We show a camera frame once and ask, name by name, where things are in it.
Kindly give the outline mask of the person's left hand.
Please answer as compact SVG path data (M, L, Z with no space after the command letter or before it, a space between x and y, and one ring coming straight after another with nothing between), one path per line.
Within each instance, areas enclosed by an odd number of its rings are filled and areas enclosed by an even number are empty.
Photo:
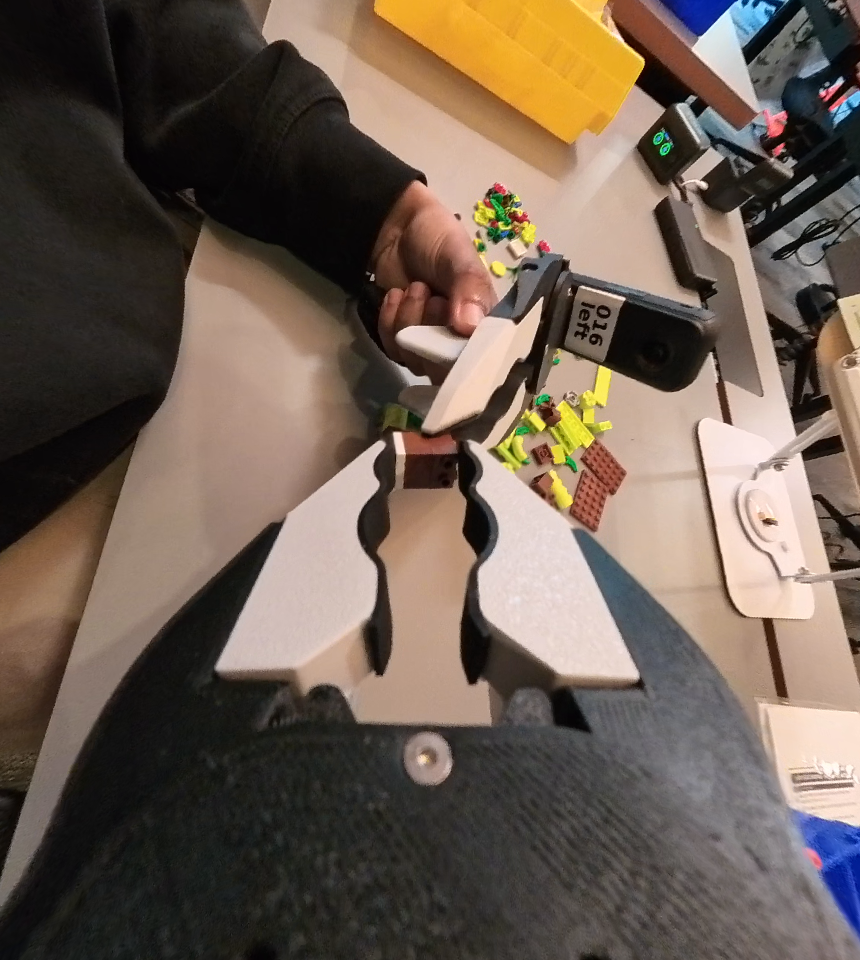
M427 186L413 181L379 231L370 269L386 292L377 315L385 353L413 374L441 383L447 368L403 351L396 336L427 325L468 338L490 313L497 295L470 237Z

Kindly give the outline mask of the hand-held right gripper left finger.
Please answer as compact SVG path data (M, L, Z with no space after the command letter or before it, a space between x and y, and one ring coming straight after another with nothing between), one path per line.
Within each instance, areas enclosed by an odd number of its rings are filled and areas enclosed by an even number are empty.
M287 514L216 663L221 678L303 694L386 672L392 624L378 549L393 488L394 446L381 439Z

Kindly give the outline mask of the person's black clothing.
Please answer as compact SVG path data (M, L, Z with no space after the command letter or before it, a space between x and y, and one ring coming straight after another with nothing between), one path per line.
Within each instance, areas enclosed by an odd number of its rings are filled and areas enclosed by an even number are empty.
M164 398L184 265L157 194L236 158L268 45L242 2L0 2L0 552Z

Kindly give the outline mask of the white book stand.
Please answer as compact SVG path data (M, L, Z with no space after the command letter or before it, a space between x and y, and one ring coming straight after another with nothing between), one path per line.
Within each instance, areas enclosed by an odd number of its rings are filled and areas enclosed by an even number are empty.
M820 336L818 353L831 408L782 448L711 418L698 424L724 582L746 618L808 619L815 611L812 586L845 577L808 568L783 475L817 440L839 432L860 496L860 359L840 307ZM847 574L859 575L860 568Z

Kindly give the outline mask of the pile of toy bricks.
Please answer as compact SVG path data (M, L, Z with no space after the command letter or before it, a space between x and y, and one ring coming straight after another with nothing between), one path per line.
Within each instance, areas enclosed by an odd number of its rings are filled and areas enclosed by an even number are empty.
M604 442L612 427L605 418L611 381L611 370L596 365L587 390L560 397L540 391L489 450L540 501L592 533L627 477Z

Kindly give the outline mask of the black flat box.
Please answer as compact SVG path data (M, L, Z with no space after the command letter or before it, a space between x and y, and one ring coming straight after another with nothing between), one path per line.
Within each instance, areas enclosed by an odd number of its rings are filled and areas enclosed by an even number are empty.
M717 270L693 206L668 196L653 210L678 284L708 300L717 293Z

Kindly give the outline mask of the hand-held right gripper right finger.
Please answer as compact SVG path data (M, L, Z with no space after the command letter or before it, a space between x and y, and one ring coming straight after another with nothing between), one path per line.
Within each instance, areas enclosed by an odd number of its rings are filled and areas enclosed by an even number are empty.
M476 441L460 442L460 664L499 721L521 690L628 691L641 671L583 537Z

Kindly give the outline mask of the printed paper sheet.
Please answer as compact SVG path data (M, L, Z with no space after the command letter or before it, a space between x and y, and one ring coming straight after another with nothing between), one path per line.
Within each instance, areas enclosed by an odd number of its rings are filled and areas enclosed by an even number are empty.
M860 827L860 712L758 700L757 715L788 805Z

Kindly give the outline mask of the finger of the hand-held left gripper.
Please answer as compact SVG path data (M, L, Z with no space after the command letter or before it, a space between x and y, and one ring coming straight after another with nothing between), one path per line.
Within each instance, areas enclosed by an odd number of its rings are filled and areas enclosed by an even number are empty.
M536 390L530 382L532 366L514 366L505 383L495 390L484 412L454 427L454 440L498 445L518 426Z
M518 361L529 356L541 317L485 317L462 338L444 326L421 327L421 356L450 363L446 378L423 415L423 434L454 437L454 427L484 412L495 390Z

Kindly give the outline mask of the yellow plastic bin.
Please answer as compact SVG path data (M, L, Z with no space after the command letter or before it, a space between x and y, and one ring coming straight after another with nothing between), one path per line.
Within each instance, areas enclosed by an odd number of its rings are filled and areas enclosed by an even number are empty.
M374 12L567 144L609 125L645 65L604 1L376 1Z

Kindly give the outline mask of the pile of small toy pieces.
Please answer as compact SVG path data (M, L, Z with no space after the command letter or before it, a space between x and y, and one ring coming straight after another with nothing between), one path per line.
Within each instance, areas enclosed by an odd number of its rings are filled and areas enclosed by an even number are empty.
M521 198L496 182L475 203L472 243L492 278L513 280L523 262L553 252L524 207Z

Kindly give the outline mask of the black power adapter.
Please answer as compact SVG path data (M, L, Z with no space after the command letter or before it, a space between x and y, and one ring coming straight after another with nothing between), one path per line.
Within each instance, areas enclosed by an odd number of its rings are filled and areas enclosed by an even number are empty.
M772 191L780 191L793 179L791 167L776 158L760 158L740 166L724 157L703 178L701 199L712 210L729 213Z

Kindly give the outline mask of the person's left forearm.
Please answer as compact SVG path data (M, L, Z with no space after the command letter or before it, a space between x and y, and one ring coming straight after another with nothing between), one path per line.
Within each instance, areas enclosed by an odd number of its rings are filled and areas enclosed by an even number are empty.
M290 42L270 43L255 63L269 68L265 96L236 158L193 186L196 201L355 294L391 211L426 177L354 126L340 91Z

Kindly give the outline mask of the brown toy brick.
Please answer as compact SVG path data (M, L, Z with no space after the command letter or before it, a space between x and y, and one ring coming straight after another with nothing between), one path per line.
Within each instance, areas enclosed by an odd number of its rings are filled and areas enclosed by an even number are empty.
M402 435L402 489L449 489L459 476L460 448L449 435Z

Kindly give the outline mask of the black charger green display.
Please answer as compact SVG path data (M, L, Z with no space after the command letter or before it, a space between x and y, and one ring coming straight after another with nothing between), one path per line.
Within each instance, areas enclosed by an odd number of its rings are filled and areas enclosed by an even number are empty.
M655 181L676 181L711 148L707 132L686 102L668 106L636 144Z

